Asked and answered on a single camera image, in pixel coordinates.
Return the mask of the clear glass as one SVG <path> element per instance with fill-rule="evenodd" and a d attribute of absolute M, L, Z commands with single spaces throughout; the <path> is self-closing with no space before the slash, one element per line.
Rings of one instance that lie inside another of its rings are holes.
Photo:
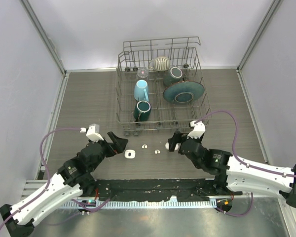
<path fill-rule="evenodd" d="M 147 79 L 149 75 L 149 71 L 147 68 L 139 68 L 137 70 L 137 79 Z"/>

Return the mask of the white oval earbud case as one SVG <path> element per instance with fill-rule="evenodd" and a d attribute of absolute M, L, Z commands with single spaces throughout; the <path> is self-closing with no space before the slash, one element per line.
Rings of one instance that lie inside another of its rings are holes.
<path fill-rule="evenodd" d="M 175 151 L 177 151 L 179 149 L 179 147 L 180 147 L 180 144 L 177 143 L 176 146 L 175 146 Z M 169 150 L 169 143 L 168 142 L 165 144 L 165 148 L 167 150 Z"/>

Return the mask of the light blue mug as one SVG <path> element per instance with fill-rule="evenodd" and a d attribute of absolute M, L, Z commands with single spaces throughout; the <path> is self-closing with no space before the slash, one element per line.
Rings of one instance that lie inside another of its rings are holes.
<path fill-rule="evenodd" d="M 148 83 L 146 80 L 141 79 L 136 82 L 136 85 L 134 88 L 134 98 L 137 101 L 149 101 Z"/>

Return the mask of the teal ceramic plate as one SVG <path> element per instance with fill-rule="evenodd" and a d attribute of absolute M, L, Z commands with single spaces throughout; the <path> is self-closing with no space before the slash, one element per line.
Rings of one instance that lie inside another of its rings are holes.
<path fill-rule="evenodd" d="M 172 104 L 185 104 L 198 100 L 205 92 L 205 87 L 196 81 L 181 81 L 167 87 L 163 98 Z"/>

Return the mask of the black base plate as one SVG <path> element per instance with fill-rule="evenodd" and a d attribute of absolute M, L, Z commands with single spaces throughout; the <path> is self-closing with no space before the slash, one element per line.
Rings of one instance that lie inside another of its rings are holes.
<path fill-rule="evenodd" d="M 210 196 L 240 196 L 213 179 L 98 179 L 82 197 L 98 197 L 100 201 L 205 201 Z"/>

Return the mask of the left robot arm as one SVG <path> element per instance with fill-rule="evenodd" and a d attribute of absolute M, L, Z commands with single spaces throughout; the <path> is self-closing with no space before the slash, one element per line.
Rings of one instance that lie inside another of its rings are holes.
<path fill-rule="evenodd" d="M 108 132 L 111 142 L 99 134 L 88 137 L 88 144 L 76 156 L 66 161 L 54 175 L 47 175 L 47 182 L 17 204 L 0 208 L 6 227 L 12 237 L 28 237 L 44 218 L 67 201 L 94 194 L 96 181 L 92 172 L 104 158 L 125 151 L 127 139 Z"/>

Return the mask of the striped ceramic cup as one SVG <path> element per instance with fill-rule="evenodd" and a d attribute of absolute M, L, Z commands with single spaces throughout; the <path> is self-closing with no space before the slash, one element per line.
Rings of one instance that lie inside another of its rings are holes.
<path fill-rule="evenodd" d="M 152 65 L 155 71 L 167 71 L 170 68 L 170 59 L 166 56 L 159 56 L 149 61 L 148 65 Z"/>

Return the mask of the white square charging case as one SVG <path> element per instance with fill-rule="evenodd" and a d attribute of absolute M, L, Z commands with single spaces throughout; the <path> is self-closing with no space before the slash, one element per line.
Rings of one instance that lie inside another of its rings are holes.
<path fill-rule="evenodd" d="M 134 159 L 136 157 L 136 151 L 128 149 L 124 152 L 124 157 L 126 159 Z"/>

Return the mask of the dark green mug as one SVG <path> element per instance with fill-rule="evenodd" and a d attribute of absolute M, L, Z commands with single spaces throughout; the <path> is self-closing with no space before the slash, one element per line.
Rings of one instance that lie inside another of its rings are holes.
<path fill-rule="evenodd" d="M 148 101 L 138 101 L 135 108 L 133 117 L 135 122 L 146 122 L 151 114 L 151 104 Z"/>

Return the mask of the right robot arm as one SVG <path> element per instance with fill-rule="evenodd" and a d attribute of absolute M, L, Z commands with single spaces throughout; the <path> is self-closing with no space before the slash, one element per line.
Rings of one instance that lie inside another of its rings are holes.
<path fill-rule="evenodd" d="M 257 193 L 283 198 L 287 205 L 296 208 L 296 164 L 278 167 L 240 158 L 227 151 L 206 149 L 202 138 L 190 138 L 181 132 L 175 132 L 165 147 L 186 156 L 195 168 L 214 175 L 213 189 L 218 195 L 228 191 Z"/>

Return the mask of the dark teal bowl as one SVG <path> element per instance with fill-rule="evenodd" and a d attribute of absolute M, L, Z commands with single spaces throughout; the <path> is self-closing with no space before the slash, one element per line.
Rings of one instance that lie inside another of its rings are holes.
<path fill-rule="evenodd" d="M 179 82 L 183 77 L 183 72 L 178 67 L 171 67 L 163 78 L 165 86 L 170 86 L 174 83 Z"/>

